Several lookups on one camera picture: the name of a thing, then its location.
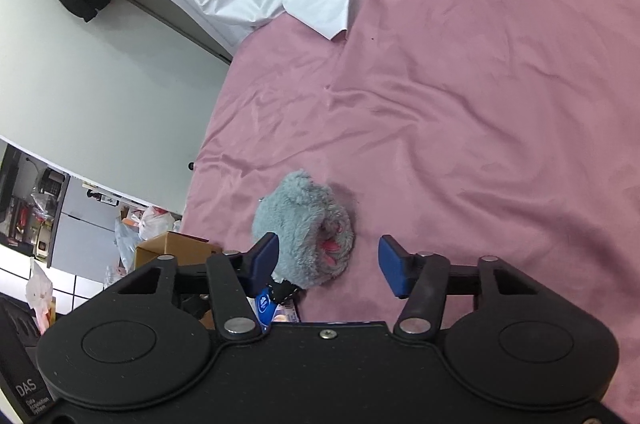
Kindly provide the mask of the blue tissue pack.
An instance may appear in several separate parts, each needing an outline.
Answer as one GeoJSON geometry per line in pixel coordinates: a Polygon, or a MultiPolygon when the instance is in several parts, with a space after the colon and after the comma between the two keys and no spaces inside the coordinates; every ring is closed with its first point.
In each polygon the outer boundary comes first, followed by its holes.
{"type": "Polygon", "coordinates": [[[264,288],[250,301],[256,318],[267,332],[273,323],[298,323],[300,321],[294,297],[277,303],[268,288],[264,288]]]}

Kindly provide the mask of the grey fluffy plush toy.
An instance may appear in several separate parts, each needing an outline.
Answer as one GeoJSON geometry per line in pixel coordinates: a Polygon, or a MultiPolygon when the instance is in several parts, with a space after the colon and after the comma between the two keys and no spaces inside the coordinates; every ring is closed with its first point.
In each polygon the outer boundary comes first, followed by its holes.
{"type": "Polygon", "coordinates": [[[265,233],[279,239],[272,279],[302,290],[341,276],[355,242],[347,210],[330,187],[316,183],[304,170],[286,175],[258,202],[252,234],[258,239],[265,233]]]}

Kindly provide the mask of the black felt pouch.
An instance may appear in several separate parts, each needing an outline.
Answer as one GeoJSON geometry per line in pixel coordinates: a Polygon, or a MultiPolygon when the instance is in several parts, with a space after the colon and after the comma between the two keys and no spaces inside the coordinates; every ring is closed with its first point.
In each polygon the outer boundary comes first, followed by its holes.
{"type": "Polygon", "coordinates": [[[291,300],[292,297],[294,297],[295,294],[299,291],[299,286],[294,285],[294,283],[288,280],[278,282],[271,279],[268,283],[268,293],[270,300],[272,300],[276,305],[282,305],[288,300],[291,300]]]}

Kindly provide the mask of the brown cardboard box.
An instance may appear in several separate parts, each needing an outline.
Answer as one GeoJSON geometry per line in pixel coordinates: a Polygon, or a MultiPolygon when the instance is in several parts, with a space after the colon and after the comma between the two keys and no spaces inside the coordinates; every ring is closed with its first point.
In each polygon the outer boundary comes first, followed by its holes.
{"type": "Polygon", "coordinates": [[[168,231],[137,245],[134,251],[134,269],[168,255],[174,256],[179,266],[201,265],[209,256],[221,253],[221,247],[205,239],[168,231]]]}

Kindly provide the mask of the white plastic bag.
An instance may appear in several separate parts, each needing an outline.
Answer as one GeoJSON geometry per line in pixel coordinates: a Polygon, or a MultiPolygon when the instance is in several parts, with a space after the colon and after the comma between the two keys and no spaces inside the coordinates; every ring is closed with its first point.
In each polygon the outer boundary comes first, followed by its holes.
{"type": "Polygon", "coordinates": [[[178,231],[181,219],[160,207],[147,207],[144,211],[130,211],[124,218],[124,224],[136,229],[139,238],[146,241],[170,231],[178,231]]]}

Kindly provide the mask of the grey plastic bag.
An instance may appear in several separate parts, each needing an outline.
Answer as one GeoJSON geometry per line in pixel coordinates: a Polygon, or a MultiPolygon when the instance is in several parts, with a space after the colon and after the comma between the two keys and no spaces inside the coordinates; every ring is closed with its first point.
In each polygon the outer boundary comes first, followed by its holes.
{"type": "Polygon", "coordinates": [[[138,229],[125,224],[120,219],[116,219],[114,235],[122,267],[127,273],[130,273],[134,269],[137,246],[141,242],[138,229]]]}

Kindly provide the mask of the pink bed sheet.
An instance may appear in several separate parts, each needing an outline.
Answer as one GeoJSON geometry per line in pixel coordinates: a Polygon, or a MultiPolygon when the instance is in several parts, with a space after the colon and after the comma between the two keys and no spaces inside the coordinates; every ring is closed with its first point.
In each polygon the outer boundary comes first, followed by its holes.
{"type": "Polygon", "coordinates": [[[232,60],[182,231],[248,249],[259,200],[298,170],[356,235],[305,320],[397,318],[386,233],[496,255],[611,329],[606,403],[638,421],[639,0],[364,0],[333,41],[282,15],[232,60]]]}

